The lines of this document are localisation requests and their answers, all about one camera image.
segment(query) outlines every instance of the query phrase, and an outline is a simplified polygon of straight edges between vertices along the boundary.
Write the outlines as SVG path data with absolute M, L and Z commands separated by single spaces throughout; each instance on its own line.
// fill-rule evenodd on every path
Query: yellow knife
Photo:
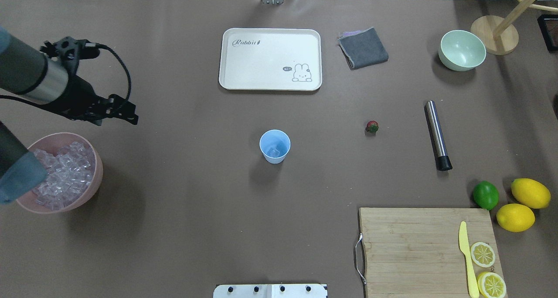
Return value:
M 469 250 L 469 237 L 467 237 L 467 223 L 461 222 L 459 226 L 459 250 L 465 255 L 467 265 L 467 285 L 469 296 L 479 298 L 479 288 L 476 284 L 475 271 L 473 270 L 473 260 L 471 260 L 471 250 Z

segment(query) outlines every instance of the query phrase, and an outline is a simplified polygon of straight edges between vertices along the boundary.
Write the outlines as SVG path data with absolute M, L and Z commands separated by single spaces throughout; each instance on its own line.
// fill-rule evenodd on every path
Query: black cable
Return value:
M 116 54 L 116 52 L 114 52 L 114 50 L 112 48 L 109 48 L 105 44 L 97 44 L 97 46 L 99 48 L 102 48 L 103 50 L 109 51 L 111 54 L 114 55 L 114 57 L 116 57 L 117 61 L 120 63 L 120 66 L 122 66 L 122 68 L 124 69 L 124 72 L 126 73 L 126 79 L 128 80 L 128 92 L 126 93 L 126 97 L 124 98 L 124 100 L 122 101 L 120 106 L 118 106 L 116 109 L 114 109 L 112 112 L 110 112 L 109 115 L 107 115 L 107 117 L 108 117 L 108 116 L 112 116 L 112 115 L 115 115 L 116 113 L 118 113 L 118 111 L 120 111 L 120 109 L 124 106 L 124 104 L 126 104 L 128 102 L 128 99 L 130 98 L 130 94 L 132 93 L 132 78 L 130 77 L 130 72 L 128 71 L 128 68 L 126 68 L 126 65 L 124 64 L 124 62 L 122 61 L 120 56 L 118 56 L 118 54 Z
M 43 107 L 42 105 L 40 105 L 40 104 L 33 103 L 33 102 L 31 102 L 31 101 L 24 100 L 24 99 L 18 98 L 18 97 L 12 97 L 11 95 L 0 95 L 0 99 L 18 101 L 18 102 L 21 102 L 21 103 L 25 103 L 25 104 L 31 105 L 32 107 L 36 107 L 36 108 L 40 108 L 40 109 L 44 110 L 44 107 Z

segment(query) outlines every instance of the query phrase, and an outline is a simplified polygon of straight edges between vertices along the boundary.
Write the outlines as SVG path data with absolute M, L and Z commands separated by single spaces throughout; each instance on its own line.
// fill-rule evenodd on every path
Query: folded cloth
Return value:
M 339 45 L 354 69 L 379 64 L 389 58 L 374 27 L 364 31 L 343 32 Z

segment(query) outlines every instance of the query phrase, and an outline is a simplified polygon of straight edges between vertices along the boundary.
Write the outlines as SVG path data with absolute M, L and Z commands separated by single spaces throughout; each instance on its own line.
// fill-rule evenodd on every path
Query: wooden cutting board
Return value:
M 468 298 L 461 221 L 469 245 L 486 242 L 496 253 L 492 269 L 473 263 L 476 275 L 492 270 L 504 277 L 487 210 L 361 207 L 359 219 L 367 298 Z

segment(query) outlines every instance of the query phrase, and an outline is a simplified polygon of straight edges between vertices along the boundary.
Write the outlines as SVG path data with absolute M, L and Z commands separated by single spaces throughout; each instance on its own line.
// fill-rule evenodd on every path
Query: light blue cup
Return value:
M 487 50 L 476 35 L 465 30 L 452 30 L 442 37 L 438 56 L 447 68 L 466 71 L 482 64 Z
M 259 139 L 259 149 L 269 163 L 278 164 L 289 153 L 291 139 L 281 130 L 273 129 L 264 133 Z

